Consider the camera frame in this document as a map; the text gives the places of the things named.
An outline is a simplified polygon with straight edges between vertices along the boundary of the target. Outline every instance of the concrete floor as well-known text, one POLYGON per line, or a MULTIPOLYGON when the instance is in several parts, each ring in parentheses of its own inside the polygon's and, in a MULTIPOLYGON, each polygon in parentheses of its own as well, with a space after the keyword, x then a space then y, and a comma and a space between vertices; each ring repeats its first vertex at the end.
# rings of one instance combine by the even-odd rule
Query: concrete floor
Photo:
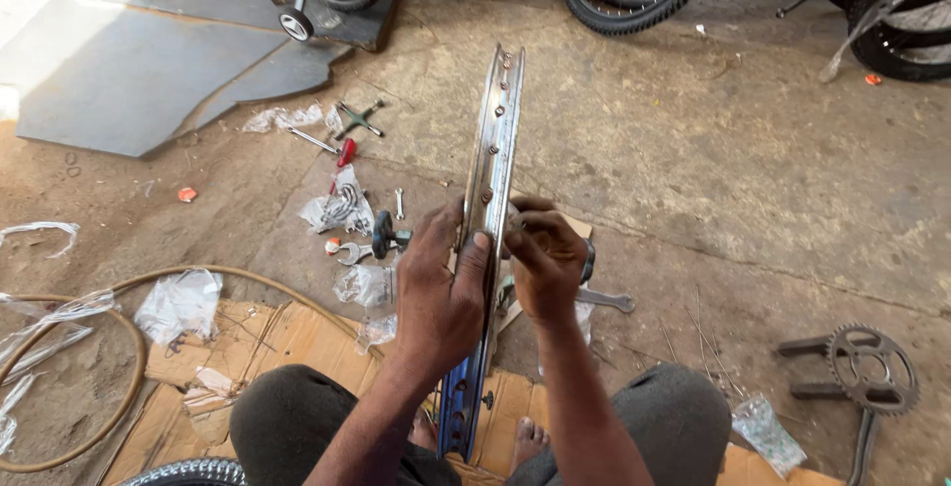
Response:
MULTIPOLYGON (((705 369, 684 313, 696 312, 699 287, 705 332, 716 335, 732 379, 772 402, 807 467, 845 478, 856 407, 792 400, 790 382, 827 378, 826 367, 770 351, 846 322, 871 324, 908 350, 921 399, 907 416, 886 419, 870 483, 941 484, 951 477, 942 445, 951 436, 951 87, 890 79, 871 87, 850 56, 837 80, 819 84, 845 35, 842 13, 815 1, 777 20, 783 1, 694 0, 645 33, 606 39, 560 0, 401 0, 384 51, 336 66, 326 90, 276 104, 384 98, 374 122, 387 136, 355 133, 355 166, 374 209, 392 209, 393 189, 406 191, 412 226, 462 190, 493 44, 525 46, 515 186, 593 224, 592 287, 628 292, 637 304, 629 316, 601 308, 592 317, 606 388, 672 359, 660 321, 678 360, 705 369)), ((342 269, 296 217, 325 192, 332 160, 287 134, 235 131, 265 107, 245 107, 146 162, 76 152, 77 177, 65 175, 65 149, 0 125, 0 224, 82 226, 60 260, 43 259, 63 240, 57 233, 10 237, 0 248, 0 291, 76 295, 164 266, 217 263, 360 315, 330 291, 342 269), (175 196, 184 186, 199 192, 188 205, 175 196)), ((233 298, 280 300, 246 282, 225 286, 233 298)), ((128 313, 144 292, 122 298, 128 313)), ((5 317, 0 328, 19 323, 5 317)), ((76 446, 121 399, 129 339, 106 320, 92 323, 101 327, 96 338, 51 359, 14 409, 14 461, 76 446)), ((536 377, 536 355, 521 318, 496 359, 536 377)), ((94 483, 109 454, 101 444, 69 466, 3 481, 94 483)))

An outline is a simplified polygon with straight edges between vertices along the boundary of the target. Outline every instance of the cable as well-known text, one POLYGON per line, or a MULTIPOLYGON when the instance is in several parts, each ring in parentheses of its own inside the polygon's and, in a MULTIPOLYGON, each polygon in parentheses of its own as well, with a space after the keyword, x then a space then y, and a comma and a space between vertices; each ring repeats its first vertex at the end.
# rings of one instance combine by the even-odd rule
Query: cable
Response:
MULTIPOLYGON (((299 302, 301 302, 308 308, 321 314, 322 316, 330 320, 330 322, 333 322, 344 333, 346 333, 347 335, 350 335, 350 337, 354 339, 357 338, 356 330, 351 328, 350 325, 348 325, 347 323, 343 322, 343 320, 337 317, 337 315, 331 313, 323 306, 317 304, 311 298, 307 298, 303 294, 269 277, 264 277, 260 274, 252 273, 250 271, 245 271, 244 269, 236 269, 234 267, 223 267, 220 265, 182 265, 179 267, 168 267, 167 269, 161 269, 159 271, 137 275, 136 277, 132 277, 130 279, 127 279, 126 281, 121 281, 113 285, 110 289, 112 289, 113 293, 119 293, 125 289, 128 289, 129 287, 139 285, 140 283, 153 280, 157 277, 161 277, 161 276, 164 276, 167 274, 173 274, 173 273, 183 273, 184 271, 190 271, 194 269, 206 269, 209 272, 213 272, 213 273, 228 273, 232 275, 239 275, 239 276, 253 279, 256 282, 262 283, 269 287, 273 287, 277 289, 278 291, 280 291, 281 293, 284 293, 294 298, 295 300, 298 300, 299 302)), ((12 299, 22 300, 27 302, 30 302, 30 301, 70 302, 72 300, 75 300, 76 298, 65 297, 62 295, 13 295, 12 299)), ((122 315, 121 313, 115 310, 106 310, 106 312, 112 315, 114 318, 116 318, 116 320, 121 322, 125 326, 125 328, 129 331, 129 333, 132 334, 132 339, 133 341, 135 341, 135 373, 132 376, 132 383, 129 384, 128 391, 125 393, 125 396, 123 397, 122 402, 119 404, 119 409, 116 410, 115 414, 113 414, 112 417, 109 418, 109 421, 107 421, 106 424, 103 425, 103 428, 99 429, 99 432, 93 435, 88 441, 86 441, 79 447, 73 449, 72 451, 69 451, 65 455, 57 456, 51 460, 47 460, 45 462, 40 462, 36 464, 15 464, 13 462, 6 460, 5 458, 0 457, 0 471, 7 471, 10 473, 36 473, 39 471, 45 471, 47 469, 54 468, 56 466, 61 466, 69 462, 71 459, 75 458, 76 456, 80 456, 83 453, 86 453, 87 451, 89 451, 89 449, 91 449, 93 445, 95 445, 96 443, 99 443, 104 437, 106 437, 106 435, 109 434, 109 432, 111 432, 113 428, 115 428, 116 424, 119 423, 119 420, 122 419, 123 416, 125 416, 125 412, 128 410, 129 406, 132 405, 132 401, 135 400, 135 396, 138 395, 139 393, 139 388, 142 386, 142 379, 146 376, 146 358, 147 358, 146 341, 143 339, 142 334, 139 332, 139 329, 136 328, 135 324, 133 324, 132 321, 130 321, 126 316, 122 315)), ((10 370, 13 369, 13 366, 16 365, 16 362, 19 361, 20 358, 23 358, 23 356, 26 355, 28 352, 30 352, 30 349, 33 347, 33 345, 35 345, 40 339, 42 339, 58 324, 59 324, 58 322, 53 322, 43 326, 42 328, 37 330, 36 333, 31 335, 30 338, 27 339, 27 341, 23 343, 20 346, 20 348, 16 350, 15 353, 13 353, 13 356, 10 357, 10 359, 6 361, 6 364, 4 364, 3 368, 0 369, 0 384, 2 384, 4 380, 6 380, 6 375, 8 375, 10 370)), ((371 346, 369 348, 369 351, 370 351, 370 354, 373 356, 373 358, 375 358, 376 360, 382 361, 383 353, 379 350, 379 348, 375 346, 371 346)))

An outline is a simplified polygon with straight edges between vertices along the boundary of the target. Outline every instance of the open-end wrench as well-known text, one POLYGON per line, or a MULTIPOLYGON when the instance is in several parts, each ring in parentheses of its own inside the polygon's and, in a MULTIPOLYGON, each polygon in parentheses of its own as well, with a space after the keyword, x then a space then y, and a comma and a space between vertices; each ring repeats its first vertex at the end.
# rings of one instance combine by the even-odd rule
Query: open-end wrench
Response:
MULTIPOLYGON (((396 248, 396 246, 397 246, 397 243, 392 241, 390 242, 390 248, 396 248)), ((373 254, 372 244, 360 245, 360 244, 356 244, 355 242, 345 242, 340 245, 341 250, 343 250, 344 248, 350 251, 350 256, 347 256, 346 258, 343 258, 342 260, 338 260, 338 261, 347 266, 356 265, 358 261, 362 260, 363 258, 366 258, 370 254, 373 254)))
POLYGON ((397 220, 403 220, 403 190, 397 189, 397 220))
POLYGON ((592 304, 601 304, 602 306, 614 306, 622 312, 629 314, 634 311, 634 304, 631 302, 631 295, 607 295, 600 291, 593 291, 586 287, 578 288, 578 294, 575 300, 590 302, 592 304))

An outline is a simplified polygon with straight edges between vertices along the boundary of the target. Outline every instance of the training wheel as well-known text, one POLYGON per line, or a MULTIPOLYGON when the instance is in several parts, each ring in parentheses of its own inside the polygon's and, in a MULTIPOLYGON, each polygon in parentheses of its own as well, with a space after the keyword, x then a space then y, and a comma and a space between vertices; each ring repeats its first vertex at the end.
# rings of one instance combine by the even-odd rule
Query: training wheel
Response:
POLYGON ((280 26, 298 42, 307 42, 314 34, 310 19, 294 7, 287 7, 280 13, 280 26))

